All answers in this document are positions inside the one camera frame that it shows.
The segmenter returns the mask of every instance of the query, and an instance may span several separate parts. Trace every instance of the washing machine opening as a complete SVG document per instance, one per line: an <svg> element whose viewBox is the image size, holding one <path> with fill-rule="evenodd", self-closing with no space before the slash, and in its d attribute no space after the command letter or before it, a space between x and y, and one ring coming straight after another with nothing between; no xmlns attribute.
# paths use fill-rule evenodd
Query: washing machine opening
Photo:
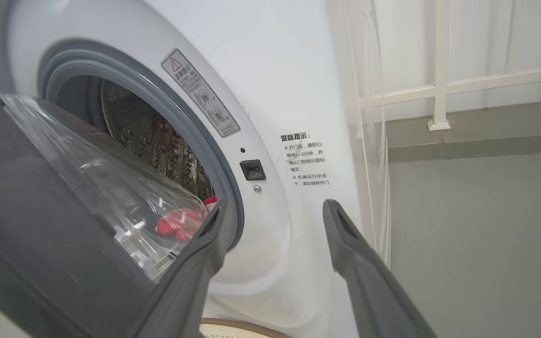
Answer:
<svg viewBox="0 0 541 338"><path fill-rule="evenodd" d="M204 167L178 131L123 86L100 77L73 77L62 86L56 104L109 133L144 163L201 200L215 194Z"/></svg>

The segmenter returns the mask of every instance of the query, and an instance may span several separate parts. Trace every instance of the warning triangle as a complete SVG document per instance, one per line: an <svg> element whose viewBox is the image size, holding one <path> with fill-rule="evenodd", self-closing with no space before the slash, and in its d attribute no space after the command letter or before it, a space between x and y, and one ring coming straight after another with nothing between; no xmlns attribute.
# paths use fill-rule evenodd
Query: warning triangle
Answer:
<svg viewBox="0 0 541 338"><path fill-rule="evenodd" d="M177 71L182 66L180 62L172 57L170 58L170 63L172 64L172 71Z"/></svg>

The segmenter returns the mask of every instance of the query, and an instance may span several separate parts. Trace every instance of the gray floor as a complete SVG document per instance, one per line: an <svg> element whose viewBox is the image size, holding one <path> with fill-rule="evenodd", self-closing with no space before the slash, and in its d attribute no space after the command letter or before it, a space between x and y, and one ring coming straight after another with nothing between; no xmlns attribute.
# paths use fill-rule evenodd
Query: gray floor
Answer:
<svg viewBox="0 0 541 338"><path fill-rule="evenodd" d="M541 337L541 154L390 173L392 270L436 334Z"/></svg>

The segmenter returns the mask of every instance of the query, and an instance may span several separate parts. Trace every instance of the front-loading washing machine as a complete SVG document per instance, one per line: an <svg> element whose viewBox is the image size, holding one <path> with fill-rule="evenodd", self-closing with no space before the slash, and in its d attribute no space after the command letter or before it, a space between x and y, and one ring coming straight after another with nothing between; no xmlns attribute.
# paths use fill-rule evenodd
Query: front-loading washing machine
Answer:
<svg viewBox="0 0 541 338"><path fill-rule="evenodd" d="M389 203L373 206L369 183L387 173L357 146L331 25L313 0L0 2L0 91L46 99L200 199L231 202L204 316L295 337L355 330L334 323L348 301L321 207L339 201L388 262Z"/></svg>

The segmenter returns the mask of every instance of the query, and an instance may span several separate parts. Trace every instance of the gray rubber seal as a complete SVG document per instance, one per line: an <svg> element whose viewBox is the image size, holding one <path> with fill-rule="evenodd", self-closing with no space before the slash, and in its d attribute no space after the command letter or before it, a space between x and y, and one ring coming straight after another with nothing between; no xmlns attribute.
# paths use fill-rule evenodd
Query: gray rubber seal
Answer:
<svg viewBox="0 0 541 338"><path fill-rule="evenodd" d="M126 54L93 41L71 41L53 48L41 61L39 95L56 103L71 78L101 77L130 90L151 105L180 133L200 160L219 199L230 201L237 218L229 250L243 232L243 203L231 168L202 121L174 90Z"/></svg>

